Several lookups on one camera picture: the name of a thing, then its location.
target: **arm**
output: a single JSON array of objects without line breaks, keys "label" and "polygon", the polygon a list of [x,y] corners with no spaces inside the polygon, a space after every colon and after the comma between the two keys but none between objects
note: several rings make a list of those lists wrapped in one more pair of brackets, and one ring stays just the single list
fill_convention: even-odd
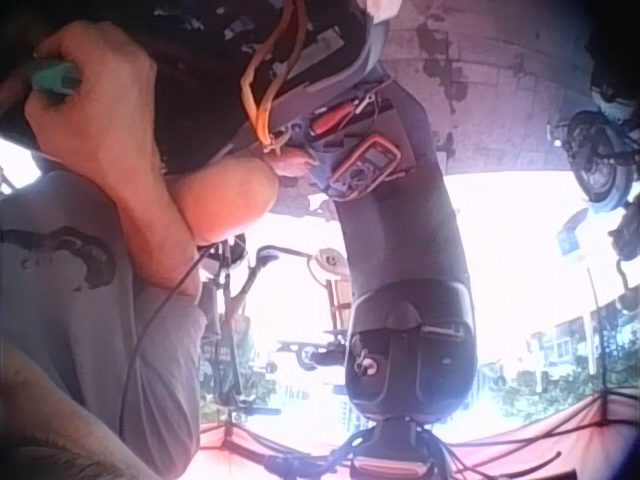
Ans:
[{"label": "arm", "polygon": [[[45,40],[38,55],[72,61],[82,79],[55,107],[31,93],[25,114],[41,150],[104,190],[116,204],[139,274],[174,288],[196,249],[160,174],[153,136],[155,64],[108,23],[72,23]],[[195,301],[199,288],[194,272],[179,293]]]}]

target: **gray t-shirt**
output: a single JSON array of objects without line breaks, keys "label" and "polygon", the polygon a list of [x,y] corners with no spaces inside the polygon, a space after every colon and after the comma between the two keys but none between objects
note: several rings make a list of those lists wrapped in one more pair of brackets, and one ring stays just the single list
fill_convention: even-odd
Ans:
[{"label": "gray t-shirt", "polygon": [[[78,176],[51,173],[7,196],[0,222],[2,336],[118,434],[138,332],[168,292],[136,276],[114,205]],[[198,447],[204,324],[197,306],[174,297],[143,340],[129,388],[123,440],[165,478]]]}]

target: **forearm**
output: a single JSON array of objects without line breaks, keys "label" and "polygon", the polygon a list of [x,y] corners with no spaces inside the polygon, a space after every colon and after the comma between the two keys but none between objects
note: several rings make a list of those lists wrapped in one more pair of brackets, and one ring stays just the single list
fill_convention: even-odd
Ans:
[{"label": "forearm", "polygon": [[[116,204],[129,254],[142,278],[171,290],[196,258],[193,235],[159,173],[129,185],[131,188],[107,192]],[[200,294],[197,271],[178,293],[197,300]]]}]

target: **red canopy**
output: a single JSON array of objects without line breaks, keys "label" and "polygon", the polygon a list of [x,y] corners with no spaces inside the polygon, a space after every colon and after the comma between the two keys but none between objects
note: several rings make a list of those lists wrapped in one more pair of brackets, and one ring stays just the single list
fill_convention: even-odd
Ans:
[{"label": "red canopy", "polygon": [[[560,452],[557,460],[524,478],[575,469],[580,480],[602,480],[610,477],[627,453],[638,433],[639,418],[637,387],[618,388],[608,394],[594,395],[563,412],[516,430],[451,446],[465,464],[492,475],[526,470]],[[241,427],[207,426],[203,432],[202,450],[182,480],[274,478],[255,463],[260,461],[260,454],[273,454],[273,451],[250,431]],[[287,439],[272,440],[287,445]],[[335,448],[335,445],[319,444],[290,446],[317,455],[326,455]],[[481,478],[470,472],[465,474],[468,479]],[[340,469],[326,478],[349,478],[349,475],[346,469]]]}]

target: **hand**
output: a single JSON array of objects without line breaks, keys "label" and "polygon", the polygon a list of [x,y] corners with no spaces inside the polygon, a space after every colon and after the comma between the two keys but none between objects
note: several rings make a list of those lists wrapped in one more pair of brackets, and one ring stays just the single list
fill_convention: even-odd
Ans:
[{"label": "hand", "polygon": [[292,147],[282,147],[280,155],[269,152],[264,155],[264,161],[271,165],[271,168],[281,177],[300,178],[317,165],[307,152]]},{"label": "hand", "polygon": [[156,66],[140,46],[111,23],[74,22],[47,38],[37,54],[73,62],[82,81],[62,105],[39,91],[29,96],[25,115],[44,153],[110,196],[160,176],[153,136]]}]

